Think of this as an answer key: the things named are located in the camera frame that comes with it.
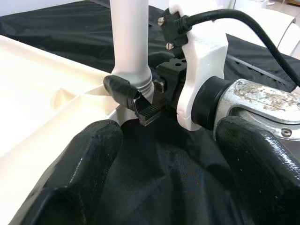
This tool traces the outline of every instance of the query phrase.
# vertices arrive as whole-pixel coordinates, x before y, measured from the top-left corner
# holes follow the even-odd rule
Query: white surface
[[[212,0],[172,0],[169,7],[170,13],[179,12],[181,16],[195,15],[216,8],[217,5]],[[185,129],[194,131],[200,128],[191,120],[195,96],[210,77],[224,77],[223,67],[228,42],[225,33],[211,21],[193,26],[187,37],[188,43],[182,47],[187,60],[187,76],[177,105],[177,120]]]
[[[113,75],[130,81],[146,97],[152,95],[148,66],[148,0],[110,0],[115,67]]]
[[[266,8],[268,0],[237,0],[234,9]]]
[[[0,36],[0,224],[45,169],[92,122],[114,117],[103,71]]]
[[[0,16],[58,6],[81,0],[0,0]]]
[[[293,17],[284,13],[276,12],[269,9],[264,8],[241,8],[240,11],[245,12],[250,15],[253,19],[255,19],[260,26],[265,30],[268,36],[271,38],[276,47],[279,46],[279,43],[285,34],[286,30],[290,26],[293,21]],[[264,46],[259,37],[244,23],[234,20],[234,19],[220,19],[216,20],[217,24],[219,24],[224,32],[236,36],[245,41],[254,43],[256,45]],[[292,47],[286,47],[285,45],[291,45],[291,43],[298,42],[299,39],[297,32],[292,30],[292,34],[287,36],[285,41],[280,44],[280,50],[282,53],[291,55],[295,45]]]
[[[300,42],[300,27],[292,23],[283,36],[278,50],[286,55],[293,55]]]

